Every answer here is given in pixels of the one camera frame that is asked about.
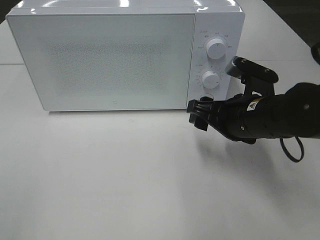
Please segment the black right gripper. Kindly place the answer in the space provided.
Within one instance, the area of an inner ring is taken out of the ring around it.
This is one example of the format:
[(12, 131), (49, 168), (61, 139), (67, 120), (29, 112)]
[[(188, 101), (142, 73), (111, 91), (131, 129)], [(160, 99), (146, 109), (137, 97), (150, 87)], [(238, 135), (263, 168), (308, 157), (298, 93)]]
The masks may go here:
[(190, 113), (189, 123), (205, 132), (213, 127), (227, 139), (246, 144), (269, 137), (262, 117), (264, 107), (259, 104), (275, 95), (275, 77), (246, 74), (240, 80), (245, 85), (244, 92), (228, 100), (215, 103), (210, 97), (190, 100), (186, 109)]

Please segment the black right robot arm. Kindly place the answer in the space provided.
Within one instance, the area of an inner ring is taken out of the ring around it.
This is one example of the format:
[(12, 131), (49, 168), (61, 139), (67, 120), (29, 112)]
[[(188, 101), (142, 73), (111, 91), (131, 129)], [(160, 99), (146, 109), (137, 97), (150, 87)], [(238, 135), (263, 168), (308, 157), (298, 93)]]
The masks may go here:
[(320, 86), (300, 82), (276, 95), (273, 83), (242, 77), (244, 92), (228, 100), (203, 97), (187, 106), (189, 122), (206, 131), (212, 127), (234, 142), (257, 139), (320, 137)]

